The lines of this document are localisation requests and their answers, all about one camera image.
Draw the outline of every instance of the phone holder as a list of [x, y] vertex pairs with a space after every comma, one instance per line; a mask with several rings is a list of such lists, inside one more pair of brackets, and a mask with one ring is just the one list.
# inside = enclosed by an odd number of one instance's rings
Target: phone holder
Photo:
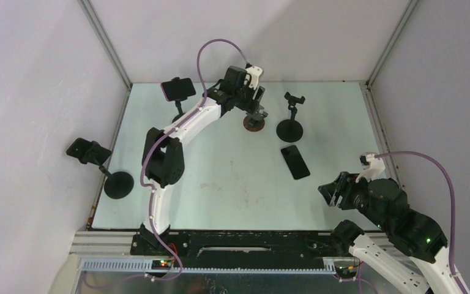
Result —
[[284, 119], [277, 125], [277, 135], [282, 141], [294, 143], [300, 140], [304, 134], [304, 128], [299, 122], [295, 121], [294, 118], [298, 112], [296, 104], [304, 104], [305, 97], [294, 97], [289, 92], [286, 92], [284, 98], [289, 103], [287, 109], [291, 111], [291, 117], [289, 119]]
[[121, 199], [127, 196], [134, 187], [134, 179], [126, 171], [117, 171], [111, 174], [103, 164], [111, 156], [112, 151], [101, 147], [96, 141], [76, 139], [65, 151], [71, 157], [77, 158], [81, 164], [92, 163], [107, 177], [103, 191], [112, 199]]
[[168, 82], [162, 83], [161, 89], [163, 90], [165, 99], [169, 102], [173, 101], [176, 104], [178, 114], [172, 119], [172, 123], [175, 123], [185, 114], [181, 107], [181, 102], [195, 95], [193, 83], [189, 78], [180, 79], [179, 77], [175, 77]]

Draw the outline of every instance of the white bracket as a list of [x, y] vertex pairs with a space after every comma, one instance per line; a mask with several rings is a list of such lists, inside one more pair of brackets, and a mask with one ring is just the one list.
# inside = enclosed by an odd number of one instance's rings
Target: white bracket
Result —
[[379, 177], [385, 170], [384, 161], [382, 158], [376, 158], [375, 153], [363, 154], [368, 162], [368, 165], [364, 165], [365, 170], [362, 171], [356, 178], [356, 183], [361, 178], [365, 178], [367, 181], [371, 181]]
[[401, 293], [424, 294], [430, 288], [426, 279], [382, 250], [367, 234], [360, 235], [349, 253], [370, 265]]

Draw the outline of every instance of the wire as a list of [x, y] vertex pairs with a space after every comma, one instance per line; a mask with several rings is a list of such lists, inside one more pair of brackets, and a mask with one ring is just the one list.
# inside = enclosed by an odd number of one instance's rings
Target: wire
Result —
[[168, 136], [170, 136], [173, 132], [175, 132], [178, 128], [180, 128], [187, 121], [192, 119], [199, 111], [201, 111], [201, 108], [206, 103], [208, 93], [207, 93], [207, 90], [206, 90], [206, 84], [205, 84], [204, 79], [203, 79], [203, 74], [201, 73], [201, 68], [200, 68], [201, 53], [203, 52], [203, 50], [208, 45], [210, 45], [211, 43], [215, 43], [215, 42], [224, 42], [224, 43], [228, 43], [228, 44], [232, 45], [233, 47], [235, 47], [235, 49], [237, 49], [237, 51], [244, 58], [244, 61], [246, 62], [246, 64], [249, 63], [246, 56], [242, 52], [242, 50], [235, 43], [233, 43], [232, 41], [229, 41], [229, 40], [226, 40], [226, 39], [213, 39], [213, 40], [210, 40], [210, 41], [206, 42], [199, 49], [199, 52], [197, 53], [197, 61], [196, 61], [197, 74], [199, 75], [199, 81], [201, 82], [201, 85], [203, 86], [203, 91], [204, 91], [203, 92], [203, 98], [199, 102], [199, 105], [194, 110], [192, 110], [190, 112], [190, 114], [186, 115], [185, 118], [178, 120], [177, 124], [175, 126], [173, 126], [167, 133], [163, 134], [158, 140], [156, 140], [156, 142], [152, 145], [149, 152], [147, 153], [147, 156], [145, 157], [145, 160], [143, 160], [143, 166], [141, 168], [141, 174], [140, 174], [140, 183], [141, 183], [141, 186], [143, 186], [143, 187], [150, 187], [151, 188], [151, 194], [150, 194], [150, 197], [149, 197], [149, 211], [147, 212], [147, 215], [149, 216], [149, 224], [151, 226], [152, 233], [154, 234], [157, 241], [168, 252], [170, 252], [174, 256], [174, 258], [177, 260], [177, 262], [179, 264], [179, 272], [175, 276], [171, 276], [171, 277], [166, 277], [166, 276], [164, 276], [164, 277], [154, 277], [154, 276], [152, 276], [153, 281], [154, 280], [168, 281], [168, 280], [172, 280], [172, 279], [177, 278], [183, 272], [183, 263], [182, 263], [181, 259], [179, 258], [179, 256], [177, 256], [177, 253], [172, 251], [172, 249], [170, 249], [170, 247], [168, 247], [168, 245], [166, 245], [165, 242], [159, 237], [159, 234], [157, 233], [157, 230], [155, 229], [154, 215], [152, 214], [152, 212], [153, 212], [153, 205], [154, 205], [154, 194], [155, 194], [155, 191], [156, 191], [157, 188], [151, 183], [145, 183], [144, 182], [145, 172], [147, 170], [147, 166], [149, 164], [149, 161], [150, 161], [154, 151], [156, 150], [156, 148], [158, 148], [158, 146], [161, 144], [161, 142], [163, 142], [164, 139], [168, 138]]
[[105, 285], [105, 286], [94, 286], [94, 285], [91, 285], [89, 284], [88, 280], [87, 280], [87, 277], [88, 277], [88, 272], [84, 272], [84, 276], [82, 278], [82, 280], [84, 280], [84, 284], [85, 286], [87, 286], [88, 288], [91, 288], [91, 289], [94, 289], [94, 290], [107, 290], [107, 289], [110, 289], [114, 286], [117, 286], [125, 281], [128, 281], [130, 279], [134, 279], [134, 278], [137, 278], [137, 277], [144, 277], [146, 276], [146, 274], [131, 274], [130, 276], [127, 276], [127, 277], [124, 277], [123, 279], [121, 280], [118, 280], [114, 283], [110, 283], [108, 285]]
[[394, 155], [414, 155], [414, 156], [422, 157], [426, 160], [431, 161], [433, 164], [435, 164], [444, 175], [447, 186], [449, 188], [449, 196], [451, 199], [451, 228], [450, 228], [450, 233], [449, 233], [449, 269], [451, 271], [451, 275], [453, 275], [453, 277], [455, 278], [455, 282], [458, 284], [460, 290], [463, 293], [467, 293], [466, 287], [464, 287], [464, 285], [462, 284], [462, 281], [460, 281], [458, 276], [456, 276], [457, 271], [455, 270], [455, 190], [453, 189], [453, 183], [451, 183], [451, 178], [449, 174], [447, 173], [446, 169], [437, 160], [423, 153], [418, 153], [414, 151], [394, 151], [394, 152], [389, 152], [389, 153], [378, 154], [378, 155], [375, 155], [375, 157], [381, 158], [381, 157], [394, 156]]

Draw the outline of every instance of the metal edge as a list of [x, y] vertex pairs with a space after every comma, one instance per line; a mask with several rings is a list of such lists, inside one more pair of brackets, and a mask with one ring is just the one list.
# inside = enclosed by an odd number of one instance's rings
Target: metal edge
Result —
[[388, 57], [390, 56], [390, 53], [394, 49], [395, 44], [399, 41], [399, 37], [401, 36], [401, 33], [405, 30], [406, 25], [408, 24], [408, 21], [413, 15], [413, 12], [417, 8], [417, 5], [419, 4], [420, 0], [410, 0], [408, 2], [408, 5], [405, 8], [405, 11], [403, 12], [401, 18], [399, 19], [399, 22], [395, 26], [394, 31], [392, 32], [392, 35], [388, 39], [388, 42], [386, 43], [386, 46], [384, 47], [381, 55], [379, 56], [378, 61], [376, 62], [374, 69], [370, 73], [370, 76], [368, 77], [367, 83], [370, 87], [374, 85], [374, 82], [376, 81], [379, 72], [381, 71], [383, 65], [387, 61]]
[[91, 27], [93, 28], [94, 32], [96, 33], [96, 36], [98, 37], [100, 43], [103, 46], [103, 49], [105, 50], [105, 53], [107, 54], [107, 56], [109, 56], [111, 63], [118, 72], [120, 78], [125, 84], [125, 87], [127, 87], [127, 90], [131, 90], [132, 82], [130, 81], [129, 76], [127, 75], [125, 67], [120, 61], [118, 53], [114, 49], [111, 39], [109, 39], [105, 29], [103, 28], [103, 24], [100, 21], [98, 15], [96, 14], [96, 10], [92, 5], [91, 0], [78, 0], [78, 3], [80, 3], [80, 7], [82, 8], [84, 14], [87, 16], [89, 24], [91, 24]]
[[[381, 122], [381, 118], [379, 117], [378, 108], [376, 106], [376, 102], [374, 101], [374, 97], [372, 96], [372, 92], [370, 91], [370, 87], [367, 85], [367, 82], [361, 81], [359, 83], [361, 88], [361, 93], [363, 94], [363, 99], [365, 100], [365, 106], [367, 108], [368, 117], [370, 118], [370, 122], [372, 125], [372, 131], [374, 132], [374, 137], [378, 144], [379, 152], [380, 153], [387, 153], [390, 152], [390, 145], [389, 140], [386, 135], [386, 131], [384, 130], [383, 124]], [[388, 157], [385, 159], [386, 164], [386, 176], [393, 178], [399, 184], [399, 186], [403, 186], [401, 178], [397, 172], [397, 165], [395, 164], [392, 157]]]
[[83, 260], [81, 258], [80, 261], [78, 262], [78, 268], [76, 269], [76, 273], [75, 273], [76, 275], [75, 282], [73, 283], [73, 289], [71, 290], [71, 293], [73, 294], [80, 293], [79, 290], [80, 290], [80, 280], [82, 277], [82, 267], [83, 267]]
[[[129, 102], [130, 97], [130, 89], [127, 90], [125, 94], [125, 98], [121, 107], [120, 115], [118, 116], [118, 120], [116, 121], [116, 127], [113, 133], [113, 139], [111, 140], [111, 144], [109, 145], [109, 149], [114, 151], [114, 146], [116, 145], [116, 141], [118, 140], [118, 134], [120, 132], [120, 127], [123, 122], [123, 117], [125, 115], [125, 109], [127, 108], [127, 103]], [[109, 168], [110, 160], [107, 161], [105, 164], [106, 168]], [[98, 201], [100, 200], [100, 195], [102, 194], [103, 185], [105, 184], [105, 175], [102, 175], [102, 179], [100, 180], [100, 184], [94, 195], [94, 200], [92, 202], [91, 211], [89, 212], [88, 221], [85, 225], [85, 230], [89, 230], [92, 227], [92, 221], [94, 220], [94, 214], [96, 213], [96, 208], [98, 207]]]

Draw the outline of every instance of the black mounting plate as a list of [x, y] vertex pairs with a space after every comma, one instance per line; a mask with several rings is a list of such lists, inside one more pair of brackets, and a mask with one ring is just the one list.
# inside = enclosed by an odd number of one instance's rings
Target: black mounting plate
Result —
[[[188, 268], [308, 270], [324, 268], [323, 257], [340, 256], [323, 231], [167, 230], [160, 237]], [[142, 227], [130, 254], [169, 255], [154, 241]]]

